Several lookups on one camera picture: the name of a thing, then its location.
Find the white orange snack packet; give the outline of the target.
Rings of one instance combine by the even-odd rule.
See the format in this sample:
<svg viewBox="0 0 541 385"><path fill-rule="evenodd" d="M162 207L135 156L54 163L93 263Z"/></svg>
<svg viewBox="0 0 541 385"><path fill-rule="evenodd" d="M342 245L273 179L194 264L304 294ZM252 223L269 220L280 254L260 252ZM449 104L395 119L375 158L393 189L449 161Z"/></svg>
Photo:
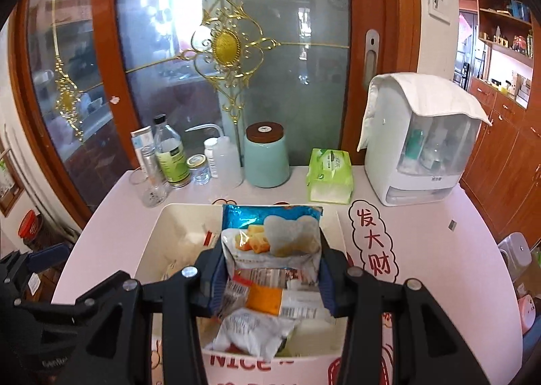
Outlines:
<svg viewBox="0 0 541 385"><path fill-rule="evenodd" d="M227 282L216 315L224 318L240 308L292 320L332 318L320 292L268 287L235 276Z"/></svg>

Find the blue white snack packet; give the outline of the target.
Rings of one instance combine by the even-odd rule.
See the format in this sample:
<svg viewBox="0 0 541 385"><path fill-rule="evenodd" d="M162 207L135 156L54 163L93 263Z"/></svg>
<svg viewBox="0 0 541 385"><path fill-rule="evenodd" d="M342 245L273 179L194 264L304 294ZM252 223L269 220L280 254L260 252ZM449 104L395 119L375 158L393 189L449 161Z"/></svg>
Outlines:
<svg viewBox="0 0 541 385"><path fill-rule="evenodd" d="M323 208L299 204L222 206L220 241L228 275L290 270L305 286L318 283Z"/></svg>

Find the red white snack bag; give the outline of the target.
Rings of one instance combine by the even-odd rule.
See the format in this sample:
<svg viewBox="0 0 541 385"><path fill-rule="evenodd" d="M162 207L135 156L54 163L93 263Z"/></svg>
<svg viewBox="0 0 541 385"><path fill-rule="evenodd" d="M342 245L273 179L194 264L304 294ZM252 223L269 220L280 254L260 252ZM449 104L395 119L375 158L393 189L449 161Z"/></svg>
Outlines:
<svg viewBox="0 0 541 385"><path fill-rule="evenodd" d="M240 308L222 320L217 335L205 348L226 352L235 346L243 353L269 361L298 324L298 320Z"/></svg>

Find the pink printed tablecloth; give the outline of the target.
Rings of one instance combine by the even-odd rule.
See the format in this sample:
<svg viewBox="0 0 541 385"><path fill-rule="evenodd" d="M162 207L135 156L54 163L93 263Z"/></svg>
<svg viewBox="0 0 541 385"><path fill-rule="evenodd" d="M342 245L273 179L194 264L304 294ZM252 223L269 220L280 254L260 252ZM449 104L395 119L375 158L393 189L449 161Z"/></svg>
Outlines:
<svg viewBox="0 0 541 385"><path fill-rule="evenodd" d="M168 204L306 204L307 170L296 167L290 179L271 189L243 184L223 192L216 181L170 192L166 201L145 208L121 177L92 215L77 240L53 300L68 305L111 274L135 277L151 231ZM322 229L334 248L353 263L369 265L374 244L361 231L358 214L374 216L388 256L381 280L418 279L431 292L469 345L492 384L510 382L522 364L523 337L514 286L497 245L479 212L460 187L431 204L385 207L362 167L355 167L350 204L328 204Z"/></svg>

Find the white plastic storage bin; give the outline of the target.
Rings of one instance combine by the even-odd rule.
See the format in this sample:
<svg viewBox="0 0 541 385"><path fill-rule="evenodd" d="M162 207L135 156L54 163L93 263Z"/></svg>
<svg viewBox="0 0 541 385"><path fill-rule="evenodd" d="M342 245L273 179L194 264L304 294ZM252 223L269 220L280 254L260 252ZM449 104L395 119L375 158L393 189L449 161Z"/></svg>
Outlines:
<svg viewBox="0 0 541 385"><path fill-rule="evenodd" d="M219 241L220 204L168 204L161 210L142 254L135 278L143 284L195 264L199 254ZM277 358L313 358L340 355L345 318L307 319L295 327Z"/></svg>

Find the clear glass cup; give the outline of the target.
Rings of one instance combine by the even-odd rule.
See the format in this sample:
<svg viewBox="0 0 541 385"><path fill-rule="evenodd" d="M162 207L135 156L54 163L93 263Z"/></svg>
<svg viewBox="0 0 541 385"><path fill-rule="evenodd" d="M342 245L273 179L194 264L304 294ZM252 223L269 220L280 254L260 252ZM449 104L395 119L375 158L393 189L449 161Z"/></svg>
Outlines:
<svg viewBox="0 0 541 385"><path fill-rule="evenodd" d="M130 188L145 208L154 208L166 200L167 192L161 182L155 184L141 168L129 173Z"/></svg>

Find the white tube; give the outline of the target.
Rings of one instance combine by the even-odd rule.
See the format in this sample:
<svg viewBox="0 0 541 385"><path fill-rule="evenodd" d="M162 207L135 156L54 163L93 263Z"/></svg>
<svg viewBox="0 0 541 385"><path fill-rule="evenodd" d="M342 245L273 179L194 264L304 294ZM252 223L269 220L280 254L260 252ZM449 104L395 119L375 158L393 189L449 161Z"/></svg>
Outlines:
<svg viewBox="0 0 541 385"><path fill-rule="evenodd" d="M131 142L139 166L149 179L161 179L151 126L131 132Z"/></svg>

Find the green wet wipes pack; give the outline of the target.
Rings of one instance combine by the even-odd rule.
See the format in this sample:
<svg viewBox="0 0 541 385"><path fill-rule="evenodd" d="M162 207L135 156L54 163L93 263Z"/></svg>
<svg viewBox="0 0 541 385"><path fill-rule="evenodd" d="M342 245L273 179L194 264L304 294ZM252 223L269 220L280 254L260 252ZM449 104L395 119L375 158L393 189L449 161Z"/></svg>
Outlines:
<svg viewBox="0 0 541 385"><path fill-rule="evenodd" d="M347 151L314 148L306 175L308 199L326 204L348 204L354 190Z"/></svg>

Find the clear bottle green label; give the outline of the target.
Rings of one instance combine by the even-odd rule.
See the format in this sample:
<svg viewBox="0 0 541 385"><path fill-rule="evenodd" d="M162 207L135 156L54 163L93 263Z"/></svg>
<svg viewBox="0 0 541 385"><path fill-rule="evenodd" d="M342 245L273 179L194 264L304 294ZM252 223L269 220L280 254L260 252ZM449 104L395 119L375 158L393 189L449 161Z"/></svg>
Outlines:
<svg viewBox="0 0 541 385"><path fill-rule="evenodd" d="M154 117L155 154L166 181L173 187L190 182L190 170L179 133L167 122L165 114Z"/></svg>

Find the small glass jar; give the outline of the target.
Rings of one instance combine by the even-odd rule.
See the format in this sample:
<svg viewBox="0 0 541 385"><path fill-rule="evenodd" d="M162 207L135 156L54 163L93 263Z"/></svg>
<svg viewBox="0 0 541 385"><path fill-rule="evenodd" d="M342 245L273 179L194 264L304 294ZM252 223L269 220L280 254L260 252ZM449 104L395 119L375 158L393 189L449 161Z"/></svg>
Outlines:
<svg viewBox="0 0 541 385"><path fill-rule="evenodd" d="M204 186L209 183L211 173L208 160L204 154L193 154L187 159L186 163L195 185Z"/></svg>

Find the brown wooden cabinet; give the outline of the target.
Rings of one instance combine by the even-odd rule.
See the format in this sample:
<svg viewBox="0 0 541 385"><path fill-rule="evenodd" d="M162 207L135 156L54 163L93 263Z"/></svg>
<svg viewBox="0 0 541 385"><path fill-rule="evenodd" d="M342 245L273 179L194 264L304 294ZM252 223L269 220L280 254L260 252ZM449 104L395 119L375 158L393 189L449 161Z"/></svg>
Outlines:
<svg viewBox="0 0 541 385"><path fill-rule="evenodd" d="M460 184L496 241L540 241L540 20L526 0L477 0L477 40L489 56L469 92L482 125Z"/></svg>

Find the white cosmetics organizer box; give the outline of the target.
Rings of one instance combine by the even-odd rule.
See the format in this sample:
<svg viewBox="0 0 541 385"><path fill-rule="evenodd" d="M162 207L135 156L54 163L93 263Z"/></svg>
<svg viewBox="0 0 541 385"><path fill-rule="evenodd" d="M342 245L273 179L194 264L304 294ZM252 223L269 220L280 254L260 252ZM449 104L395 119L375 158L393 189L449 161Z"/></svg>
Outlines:
<svg viewBox="0 0 541 385"><path fill-rule="evenodd" d="M387 207L445 199L463 175L482 126L479 101L452 81L418 73L374 76L358 148Z"/></svg>

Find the mint green canister brown lid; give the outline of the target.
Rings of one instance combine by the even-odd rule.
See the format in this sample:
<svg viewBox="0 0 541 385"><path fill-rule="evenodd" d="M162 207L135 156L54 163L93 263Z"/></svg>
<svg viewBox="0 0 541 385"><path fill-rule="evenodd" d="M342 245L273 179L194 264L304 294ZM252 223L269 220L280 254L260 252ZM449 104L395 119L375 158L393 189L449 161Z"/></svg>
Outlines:
<svg viewBox="0 0 541 385"><path fill-rule="evenodd" d="M281 124L262 121L247 127L244 172L248 182L259 188L278 187L289 180L289 156Z"/></svg>

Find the wooden glass sliding door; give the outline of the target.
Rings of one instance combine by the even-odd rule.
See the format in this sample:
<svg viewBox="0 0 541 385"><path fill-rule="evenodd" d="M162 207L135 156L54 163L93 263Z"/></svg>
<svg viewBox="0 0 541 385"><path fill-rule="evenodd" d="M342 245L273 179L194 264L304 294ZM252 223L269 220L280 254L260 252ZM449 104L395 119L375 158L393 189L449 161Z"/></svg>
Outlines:
<svg viewBox="0 0 541 385"><path fill-rule="evenodd" d="M187 154L220 126L285 130L289 162L315 147L354 164L368 84L418 65L421 0L19 0L7 22L13 100L55 220L84 227L138 161L158 115Z"/></svg>

